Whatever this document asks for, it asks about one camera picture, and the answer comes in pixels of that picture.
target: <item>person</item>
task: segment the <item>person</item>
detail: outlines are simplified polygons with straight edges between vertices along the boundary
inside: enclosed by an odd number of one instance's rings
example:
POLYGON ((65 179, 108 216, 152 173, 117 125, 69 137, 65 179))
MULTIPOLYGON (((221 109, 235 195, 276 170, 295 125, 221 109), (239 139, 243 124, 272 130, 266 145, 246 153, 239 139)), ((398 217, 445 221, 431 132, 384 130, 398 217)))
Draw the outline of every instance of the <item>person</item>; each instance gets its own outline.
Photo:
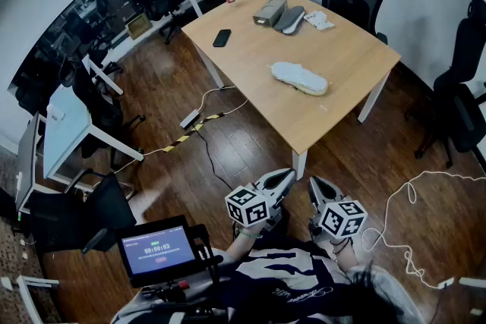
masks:
POLYGON ((405 289, 385 270, 360 265, 352 240, 301 242, 262 231, 240 230, 226 253, 240 265, 224 285, 230 323, 423 323, 405 289))

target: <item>light blue desk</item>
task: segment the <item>light blue desk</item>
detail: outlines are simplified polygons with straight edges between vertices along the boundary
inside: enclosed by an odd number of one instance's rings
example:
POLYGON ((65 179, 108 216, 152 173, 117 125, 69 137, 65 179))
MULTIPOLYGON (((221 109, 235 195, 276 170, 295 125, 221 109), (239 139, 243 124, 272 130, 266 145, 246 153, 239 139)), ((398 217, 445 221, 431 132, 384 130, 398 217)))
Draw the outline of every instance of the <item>light blue desk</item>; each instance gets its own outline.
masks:
POLYGON ((137 161, 144 159, 142 154, 93 125, 88 109, 74 94, 72 87, 59 86, 52 94, 49 103, 64 116, 57 118, 52 114, 52 111, 47 114, 44 140, 44 178, 54 178, 62 163, 88 134, 97 137, 137 161))

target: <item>wooden floor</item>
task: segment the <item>wooden floor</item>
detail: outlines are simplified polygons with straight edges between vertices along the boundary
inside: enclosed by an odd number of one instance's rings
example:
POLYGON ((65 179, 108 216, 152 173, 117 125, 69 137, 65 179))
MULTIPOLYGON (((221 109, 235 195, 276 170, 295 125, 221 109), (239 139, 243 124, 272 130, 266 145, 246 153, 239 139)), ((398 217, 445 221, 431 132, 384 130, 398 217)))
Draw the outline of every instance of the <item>wooden floor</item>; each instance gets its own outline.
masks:
MULTIPOLYGON (((144 113, 147 121, 132 135, 133 146, 149 152, 170 144, 182 134, 181 120, 200 105, 203 93, 215 85, 191 42, 178 34, 165 46, 155 36, 139 46, 121 66, 125 72, 116 82, 125 91, 121 105, 126 118, 144 113)), ((413 80, 394 70, 375 107, 364 124, 350 112, 321 141, 309 149, 305 176, 285 200, 291 214, 289 234, 308 240, 307 224, 313 209, 307 195, 311 175, 329 179, 369 212, 368 226, 383 228, 388 196, 424 170, 445 169, 445 153, 435 144, 422 160, 413 150, 424 133, 403 113, 414 99, 424 97, 413 80)), ((212 93, 204 114, 228 111, 244 102, 237 90, 212 93)), ((264 173, 292 166, 290 148, 251 106, 211 121, 201 130, 210 144, 216 171, 233 187, 255 181, 264 173)), ((453 152, 450 173, 484 175, 472 153, 453 152)), ((108 171, 108 151, 97 152, 90 163, 108 171)), ((221 249, 232 240, 231 223, 223 197, 228 188, 211 171, 204 142, 198 136, 170 153, 155 153, 135 162, 119 174, 120 179, 140 190, 131 206, 139 220, 148 222, 173 215, 186 215, 190 224, 204 223, 212 245, 221 249)), ((436 285, 449 277, 474 276, 486 252, 486 182, 425 175, 416 181, 417 203, 407 200, 404 189, 390 205, 391 244, 409 244, 425 280, 436 285)), ((365 246, 375 236, 365 239, 365 246)), ((405 274, 403 249, 389 249, 379 243, 364 253, 359 239, 355 250, 363 261, 392 273, 410 293, 430 321, 440 293, 426 288, 417 277, 405 274)), ((118 248, 108 253, 77 251, 42 255, 46 273, 61 282, 58 304, 69 322, 109 322, 137 292, 128 283, 118 248)), ((443 293, 434 322, 473 322, 469 311, 482 307, 471 293, 457 283, 443 293)))

